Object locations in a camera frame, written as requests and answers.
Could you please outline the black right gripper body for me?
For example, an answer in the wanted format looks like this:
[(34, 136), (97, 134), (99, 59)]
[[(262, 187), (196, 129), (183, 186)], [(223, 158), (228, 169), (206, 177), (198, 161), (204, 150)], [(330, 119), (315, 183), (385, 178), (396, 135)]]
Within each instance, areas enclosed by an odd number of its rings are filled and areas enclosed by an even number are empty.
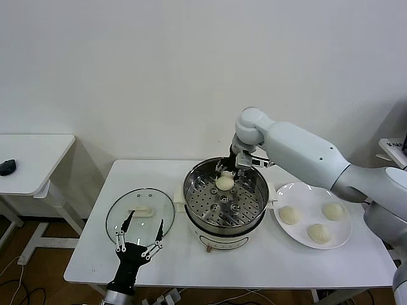
[(232, 172), (232, 173), (237, 173), (238, 172), (238, 169), (236, 167), (237, 154), (234, 151), (233, 144), (230, 146), (229, 152), (230, 152), (230, 154), (226, 159), (226, 171)]

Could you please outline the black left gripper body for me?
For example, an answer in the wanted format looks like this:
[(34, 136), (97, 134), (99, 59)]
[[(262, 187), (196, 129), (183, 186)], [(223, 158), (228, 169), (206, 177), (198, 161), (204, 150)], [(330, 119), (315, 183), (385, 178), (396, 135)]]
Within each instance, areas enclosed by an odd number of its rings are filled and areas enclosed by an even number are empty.
[(134, 292), (138, 270), (149, 262), (146, 256), (142, 256), (147, 247), (134, 243), (125, 243), (125, 247), (125, 252), (116, 253), (120, 263), (113, 280), (107, 285), (107, 289), (113, 292)]

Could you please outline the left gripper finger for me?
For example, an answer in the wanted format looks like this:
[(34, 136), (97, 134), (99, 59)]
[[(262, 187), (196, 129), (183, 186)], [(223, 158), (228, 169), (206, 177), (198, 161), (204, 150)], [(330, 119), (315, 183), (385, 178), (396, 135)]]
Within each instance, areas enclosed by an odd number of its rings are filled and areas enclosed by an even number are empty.
[(128, 217), (123, 221), (120, 229), (115, 228), (115, 243), (116, 243), (116, 252), (126, 252), (125, 246), (125, 234), (127, 233), (130, 223), (132, 221), (135, 210), (131, 210)]
[(154, 257), (162, 248), (162, 239), (163, 239), (163, 225), (164, 225), (164, 220), (161, 220), (160, 227), (158, 229), (158, 232), (156, 234), (155, 242), (147, 248), (145, 252), (141, 254), (141, 257), (145, 259), (151, 259)]

